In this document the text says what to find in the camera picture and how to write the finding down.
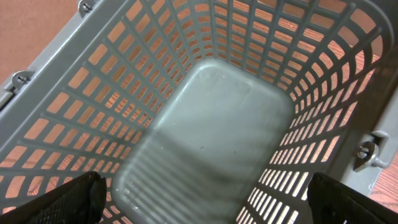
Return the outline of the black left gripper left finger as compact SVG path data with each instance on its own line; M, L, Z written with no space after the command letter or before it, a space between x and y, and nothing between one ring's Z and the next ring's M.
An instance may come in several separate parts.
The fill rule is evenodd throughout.
M1 223L99 223L106 195L106 179L89 171L1 215Z

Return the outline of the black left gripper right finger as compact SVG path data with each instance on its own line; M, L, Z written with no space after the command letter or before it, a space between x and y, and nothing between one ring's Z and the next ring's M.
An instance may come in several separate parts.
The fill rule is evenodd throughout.
M321 172L308 184L314 224L397 224L397 213Z

